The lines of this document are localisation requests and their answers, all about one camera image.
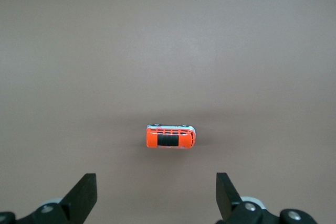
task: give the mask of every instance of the toy car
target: toy car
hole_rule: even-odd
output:
[[[168,126],[150,124],[147,126],[146,143],[149,148],[189,149],[194,146],[196,131],[192,126]]]

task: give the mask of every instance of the vehicle window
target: vehicle window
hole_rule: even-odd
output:
[[[178,146],[178,135],[157,135],[158,145]]]

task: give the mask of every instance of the gray surface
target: gray surface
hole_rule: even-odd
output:
[[[215,174],[334,223],[335,0],[0,0],[0,209],[98,176],[86,223],[214,223]],[[190,124],[191,150],[145,148]]]

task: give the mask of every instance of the screw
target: screw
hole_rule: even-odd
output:
[[[48,213],[48,212],[51,212],[53,209],[54,209],[53,207],[48,206],[48,205],[45,205],[45,206],[43,206],[43,208],[42,208],[42,210],[41,210],[41,213],[42,213],[42,214],[46,214],[46,213]]]
[[[301,216],[297,212],[294,212],[294,211],[289,211],[288,216],[292,218],[293,220],[301,220]]]
[[[256,207],[252,203],[246,203],[245,208],[249,211],[255,211]]]

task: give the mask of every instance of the black window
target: black window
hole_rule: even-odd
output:
[[[178,146],[178,135],[157,135],[158,145],[162,146]]]

